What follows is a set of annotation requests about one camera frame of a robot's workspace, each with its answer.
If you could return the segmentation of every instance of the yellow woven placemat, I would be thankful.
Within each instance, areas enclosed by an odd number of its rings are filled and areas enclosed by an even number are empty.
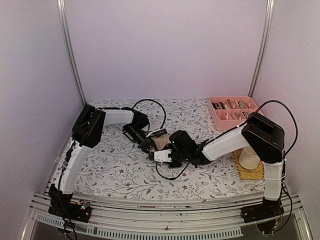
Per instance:
[[[234,163],[236,165],[236,168],[238,170],[239,176],[241,180],[258,180],[258,179],[264,179],[265,178],[265,169],[264,165],[262,164],[262,161],[259,162],[259,165],[256,169],[253,170],[247,170],[243,168],[239,163],[239,157],[242,152],[242,149],[239,149],[237,151],[234,151],[232,153]]]

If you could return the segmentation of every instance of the white container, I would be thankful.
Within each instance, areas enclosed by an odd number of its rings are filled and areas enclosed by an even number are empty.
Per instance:
[[[253,150],[252,147],[247,146],[243,148],[240,157],[239,157],[239,164],[248,170],[256,169],[259,165],[260,158]]]

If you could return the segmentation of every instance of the wall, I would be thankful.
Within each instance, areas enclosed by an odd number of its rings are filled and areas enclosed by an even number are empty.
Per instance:
[[[56,1],[0,1],[0,239],[17,240],[80,100]]]
[[[88,100],[246,95],[265,0],[69,0]]]
[[[262,72],[254,99],[278,99],[292,110],[299,127],[296,147],[288,155],[287,182],[298,192],[314,239],[320,239],[320,1],[278,0]],[[264,112],[286,131],[286,147],[294,125],[286,111],[269,105]]]

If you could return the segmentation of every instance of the perforated metal strip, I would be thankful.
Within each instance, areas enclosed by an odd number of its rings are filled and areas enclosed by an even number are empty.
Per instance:
[[[38,213],[36,219],[41,223],[48,224],[56,228],[63,228],[64,222],[59,217]],[[243,236],[240,227],[192,233],[144,233],[116,231],[102,227],[87,226],[86,229],[83,229],[82,231],[77,230],[77,232],[109,240],[223,240]]]

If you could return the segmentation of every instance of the floral pattern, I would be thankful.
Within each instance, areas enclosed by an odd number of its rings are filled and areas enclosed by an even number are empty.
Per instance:
[[[197,143],[219,135],[212,122],[206,99],[158,100],[166,110],[165,128],[172,134],[187,131]],[[131,107],[136,100],[92,101],[95,107]],[[137,110],[148,115],[150,130],[157,129],[163,121],[161,108],[153,102],[141,102]],[[69,149],[71,140],[64,153]],[[60,175],[59,163],[52,181]],[[160,173],[173,177],[182,167],[168,168],[159,164]],[[135,200],[191,200],[240,196],[263,191],[263,180],[241,180],[232,154],[226,154],[204,166],[189,165],[176,180],[161,178],[156,163],[148,159],[136,143],[122,134],[122,125],[115,124],[103,129],[100,143],[84,161],[76,178],[74,192],[107,198]]]

